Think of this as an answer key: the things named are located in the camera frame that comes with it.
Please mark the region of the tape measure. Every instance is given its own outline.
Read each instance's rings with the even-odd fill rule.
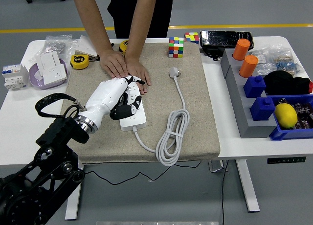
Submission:
[[[89,65],[89,56],[88,55],[72,55],[70,59],[70,65],[74,69],[84,69]]]
[[[128,44],[128,40],[125,40],[125,41],[122,41],[121,44],[119,45],[119,51],[122,52],[123,55],[125,55],[126,53],[127,44]]]

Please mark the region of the black pants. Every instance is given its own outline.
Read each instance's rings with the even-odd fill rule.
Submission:
[[[111,0],[108,12],[114,20],[116,38],[129,38],[137,0]],[[156,0],[147,38],[166,38],[173,0]]]

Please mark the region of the rubik's cube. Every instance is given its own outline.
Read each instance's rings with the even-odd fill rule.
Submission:
[[[182,58],[183,51],[184,51],[184,38],[170,37],[168,45],[168,57]]]
[[[185,33],[184,41],[199,44],[199,35],[198,33]]]

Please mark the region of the white robotic hand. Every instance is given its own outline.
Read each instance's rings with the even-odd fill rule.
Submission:
[[[113,120],[120,120],[134,115],[141,103],[141,96],[132,104],[127,104],[128,85],[131,82],[145,84],[134,76],[101,82],[88,100],[86,110],[79,112],[75,120],[88,134],[93,134],[101,126],[103,116],[110,115]]]

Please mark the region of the floor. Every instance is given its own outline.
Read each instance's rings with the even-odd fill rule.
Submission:
[[[109,0],[97,2],[105,25],[113,26],[106,11]],[[72,34],[73,38],[85,35],[84,31],[76,31],[82,24],[73,0],[33,0],[31,4],[26,0],[0,0],[0,12],[0,68],[18,64],[33,40],[44,40],[47,35]],[[174,0],[170,25],[195,25],[192,31],[242,30],[250,31],[253,36],[283,36],[308,75],[313,77],[312,12],[312,0]],[[43,28],[50,30],[34,32]],[[72,29],[52,31],[55,28]],[[183,35],[185,31],[170,29],[168,36]],[[114,32],[109,31],[109,36],[114,38]],[[7,92],[3,84],[0,78],[0,105]],[[269,165],[266,158],[249,159],[247,163],[260,206],[257,213],[247,212],[236,164],[230,160],[224,179],[224,224],[312,224],[312,160],[313,157],[308,156],[304,163]],[[180,165],[194,167],[198,163]],[[19,168],[2,167],[0,176],[5,177]],[[159,163],[116,163],[87,165],[85,170],[93,170],[117,183],[139,171],[155,179],[166,168]],[[77,220],[64,221],[64,204],[47,224],[95,225],[97,221],[217,221],[222,224],[222,180],[223,173],[210,173],[206,161],[200,162],[197,168],[173,166],[154,182],[139,175],[113,186],[90,173],[82,184]]]

